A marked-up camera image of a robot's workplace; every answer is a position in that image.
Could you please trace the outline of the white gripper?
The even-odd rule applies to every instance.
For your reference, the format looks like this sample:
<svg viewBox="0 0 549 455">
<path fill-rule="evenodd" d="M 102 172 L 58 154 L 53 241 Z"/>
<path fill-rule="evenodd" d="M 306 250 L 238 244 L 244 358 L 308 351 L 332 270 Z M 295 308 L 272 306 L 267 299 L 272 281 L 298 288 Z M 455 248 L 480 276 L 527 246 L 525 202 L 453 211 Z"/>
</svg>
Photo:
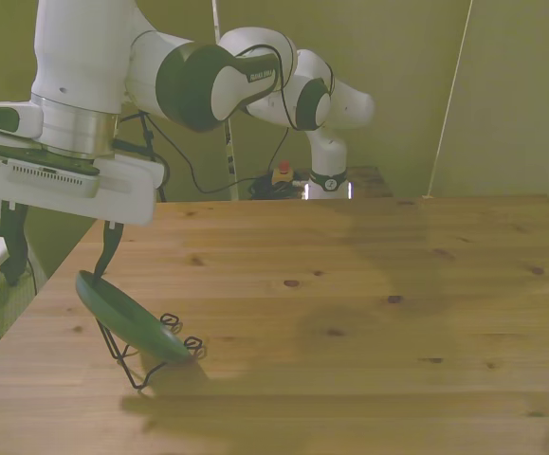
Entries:
<svg viewBox="0 0 549 455">
<path fill-rule="evenodd" d="M 119 247 L 123 224 L 147 225 L 154 216 L 160 164 L 117 155 L 96 161 L 88 175 L 0 157 L 1 229 L 9 257 L 3 268 L 24 268 L 28 258 L 28 206 L 105 221 L 101 255 L 92 283 L 98 283 Z"/>
</svg>

